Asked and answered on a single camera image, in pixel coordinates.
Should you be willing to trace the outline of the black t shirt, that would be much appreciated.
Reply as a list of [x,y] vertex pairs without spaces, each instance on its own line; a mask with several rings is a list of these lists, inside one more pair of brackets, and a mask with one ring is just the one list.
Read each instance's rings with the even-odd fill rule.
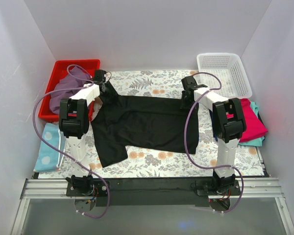
[[[185,153],[184,127],[189,113],[174,98],[119,95],[103,104],[91,122],[102,167],[128,158],[126,146]],[[198,112],[191,114],[187,130],[190,154],[199,142]]]

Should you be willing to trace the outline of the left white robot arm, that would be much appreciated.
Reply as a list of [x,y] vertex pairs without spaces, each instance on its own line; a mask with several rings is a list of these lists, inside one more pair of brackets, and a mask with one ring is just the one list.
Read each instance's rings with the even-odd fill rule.
[[91,168],[83,162],[86,156],[86,134],[90,125],[88,108],[96,98],[99,98],[103,104],[118,99],[118,93],[110,83],[111,76],[110,72],[96,70],[92,84],[85,84],[76,94],[60,100],[59,129],[66,137],[72,161],[82,168],[84,174],[82,177],[73,175],[68,178],[68,182],[85,196],[95,191]]

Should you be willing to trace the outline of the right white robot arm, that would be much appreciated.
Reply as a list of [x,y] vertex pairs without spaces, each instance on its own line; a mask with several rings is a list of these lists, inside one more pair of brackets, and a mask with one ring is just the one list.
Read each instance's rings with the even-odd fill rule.
[[[241,102],[238,98],[226,98],[216,93],[222,88],[220,79],[208,72],[198,72],[212,76],[217,80],[217,88],[208,88],[206,85],[199,85],[194,76],[184,77],[181,82],[182,107],[190,108],[184,127],[184,148],[186,154],[193,165],[200,169],[213,171],[211,181],[199,187],[205,192],[215,192],[216,194],[226,193],[235,186],[238,171],[235,167],[236,149],[239,140],[246,131],[246,122]],[[218,139],[217,165],[213,167],[204,167],[196,164],[189,155],[187,144],[187,130],[191,114],[198,104],[204,105],[212,112],[213,133]]]

